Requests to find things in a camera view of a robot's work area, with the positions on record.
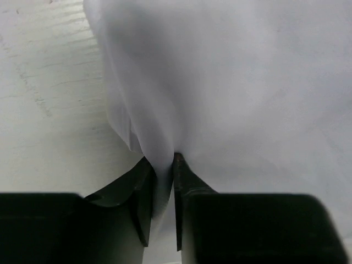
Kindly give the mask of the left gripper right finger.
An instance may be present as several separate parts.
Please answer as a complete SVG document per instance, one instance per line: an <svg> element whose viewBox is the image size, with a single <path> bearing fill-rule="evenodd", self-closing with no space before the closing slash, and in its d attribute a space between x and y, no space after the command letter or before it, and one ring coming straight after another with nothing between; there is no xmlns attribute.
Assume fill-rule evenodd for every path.
<svg viewBox="0 0 352 264"><path fill-rule="evenodd" d="M183 213L192 194L215 194L208 184L199 178L189 167L181 153L175 153L173 159L173 189L175 202L175 220L177 250L182 250Z"/></svg>

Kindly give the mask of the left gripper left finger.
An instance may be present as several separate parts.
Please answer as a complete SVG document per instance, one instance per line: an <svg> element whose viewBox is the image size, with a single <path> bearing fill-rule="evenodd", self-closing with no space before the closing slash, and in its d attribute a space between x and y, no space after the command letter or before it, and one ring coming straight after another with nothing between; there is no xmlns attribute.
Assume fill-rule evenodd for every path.
<svg viewBox="0 0 352 264"><path fill-rule="evenodd" d="M152 166L144 157L131 170L84 200L103 208L128 205L138 237L143 246L148 246L155 177Z"/></svg>

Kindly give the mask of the white t shirt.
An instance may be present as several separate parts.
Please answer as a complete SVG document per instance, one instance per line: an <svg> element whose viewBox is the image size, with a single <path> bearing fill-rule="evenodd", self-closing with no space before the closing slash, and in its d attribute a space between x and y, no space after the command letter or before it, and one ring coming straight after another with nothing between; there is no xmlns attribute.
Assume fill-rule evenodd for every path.
<svg viewBox="0 0 352 264"><path fill-rule="evenodd" d="M214 189L308 193L351 250L351 1L84 1L106 112L157 174L144 263L180 260L173 155Z"/></svg>

